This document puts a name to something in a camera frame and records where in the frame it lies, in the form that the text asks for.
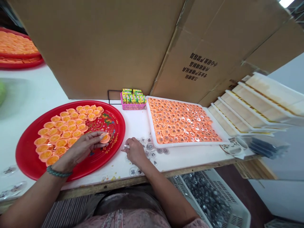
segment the cardboard box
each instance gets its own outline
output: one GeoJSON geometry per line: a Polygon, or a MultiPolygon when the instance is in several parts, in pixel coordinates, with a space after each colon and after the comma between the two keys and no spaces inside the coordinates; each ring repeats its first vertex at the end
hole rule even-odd
{"type": "Polygon", "coordinates": [[[303,52],[303,28],[292,18],[255,50],[246,62],[270,74],[303,52]]]}
{"type": "Polygon", "coordinates": [[[107,99],[150,93],[184,1],[8,2],[68,98],[107,99]]]}
{"type": "Polygon", "coordinates": [[[289,19],[276,0],[187,1],[151,95],[209,106],[246,75],[263,71],[254,64],[256,51],[289,19]]]}

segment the hand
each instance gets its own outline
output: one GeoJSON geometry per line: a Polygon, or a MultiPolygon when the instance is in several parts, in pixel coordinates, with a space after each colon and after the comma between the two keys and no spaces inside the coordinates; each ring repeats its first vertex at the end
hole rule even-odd
{"type": "Polygon", "coordinates": [[[146,157],[142,144],[134,137],[128,138],[126,144],[130,146],[130,149],[126,148],[121,151],[126,152],[127,158],[142,170],[145,162],[149,161],[146,157]]]}
{"type": "Polygon", "coordinates": [[[59,172],[63,172],[64,170],[71,171],[77,164],[82,162],[91,151],[96,148],[108,146],[108,143],[100,143],[100,135],[103,133],[106,132],[94,131],[81,136],[76,143],[72,145],[72,147],[52,166],[52,168],[59,172]]]}

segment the black wire frame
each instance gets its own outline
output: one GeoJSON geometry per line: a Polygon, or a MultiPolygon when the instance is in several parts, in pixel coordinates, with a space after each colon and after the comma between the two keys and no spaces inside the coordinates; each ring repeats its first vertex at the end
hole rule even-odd
{"type": "Polygon", "coordinates": [[[109,97],[109,92],[122,92],[121,90],[108,90],[108,101],[109,101],[109,105],[121,105],[121,102],[118,104],[111,104],[110,103],[110,97],[109,97]]]}

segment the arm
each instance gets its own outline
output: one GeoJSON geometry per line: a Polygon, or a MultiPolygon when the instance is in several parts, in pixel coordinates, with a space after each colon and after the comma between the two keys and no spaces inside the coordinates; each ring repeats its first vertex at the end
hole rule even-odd
{"type": "Polygon", "coordinates": [[[183,227],[196,218],[200,218],[186,198],[147,159],[141,143],[136,138],[129,138],[126,144],[130,146],[130,149],[123,151],[148,178],[171,226],[183,227]]]}
{"type": "MultiPolygon", "coordinates": [[[[101,144],[97,131],[83,135],[54,165],[52,169],[69,173],[83,161],[95,148],[107,146],[101,144]]],[[[45,172],[39,180],[9,209],[0,216],[0,227],[41,227],[49,210],[67,178],[60,178],[45,172]]]]}

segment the wooden table edge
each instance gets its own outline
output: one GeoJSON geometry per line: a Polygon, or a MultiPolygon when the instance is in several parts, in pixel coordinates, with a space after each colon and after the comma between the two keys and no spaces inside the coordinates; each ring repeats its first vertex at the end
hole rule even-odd
{"type": "MultiPolygon", "coordinates": [[[[202,170],[206,170],[206,169],[212,169],[212,168],[230,165],[230,164],[234,164],[234,163],[238,163],[238,162],[242,162],[242,161],[258,159],[261,157],[262,157],[261,155],[249,155],[249,156],[246,156],[244,158],[244,160],[241,160],[238,158],[231,158],[231,159],[224,160],[224,161],[211,162],[211,163],[207,163],[204,165],[175,169],[175,170],[171,170],[171,171],[165,171],[162,173],[166,178],[169,178],[172,176],[202,171],[202,170]]],[[[75,198],[75,197],[79,197],[79,196],[95,194],[98,192],[105,192],[105,191],[109,191],[109,190],[113,190],[113,189],[117,189],[117,188],[122,188],[122,187],[127,187],[127,186],[147,183],[147,182],[148,182],[148,180],[145,176],[137,176],[137,177],[133,177],[133,178],[116,179],[113,181],[101,182],[101,183],[94,184],[94,185],[80,186],[80,187],[73,188],[73,189],[62,190],[59,193],[59,196],[56,199],[56,201],[67,200],[67,199],[71,199],[71,198],[75,198]]],[[[11,200],[6,200],[6,201],[0,202],[0,214],[3,214],[9,208],[9,206],[11,206],[16,200],[17,199],[11,199],[11,200]]]]}

